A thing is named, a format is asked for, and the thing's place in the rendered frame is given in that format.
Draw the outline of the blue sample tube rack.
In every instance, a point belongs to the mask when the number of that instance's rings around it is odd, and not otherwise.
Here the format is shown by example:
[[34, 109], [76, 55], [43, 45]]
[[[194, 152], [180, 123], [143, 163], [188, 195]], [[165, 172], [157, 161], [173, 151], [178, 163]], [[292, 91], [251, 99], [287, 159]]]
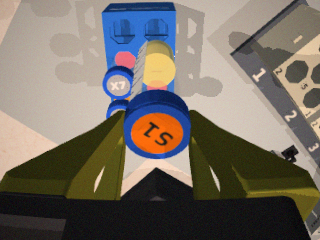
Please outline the blue sample tube rack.
[[111, 3], [102, 12], [102, 23], [107, 70], [118, 52], [130, 52], [137, 61], [138, 51], [147, 40], [167, 42], [175, 58], [176, 9], [173, 2]]

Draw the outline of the cream tube rack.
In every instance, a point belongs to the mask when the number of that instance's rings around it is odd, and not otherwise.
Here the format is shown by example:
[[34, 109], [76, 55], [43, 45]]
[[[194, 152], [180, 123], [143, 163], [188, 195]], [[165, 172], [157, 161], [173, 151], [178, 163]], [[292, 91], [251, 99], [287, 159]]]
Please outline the cream tube rack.
[[320, 198], [305, 221], [311, 235], [320, 235]]

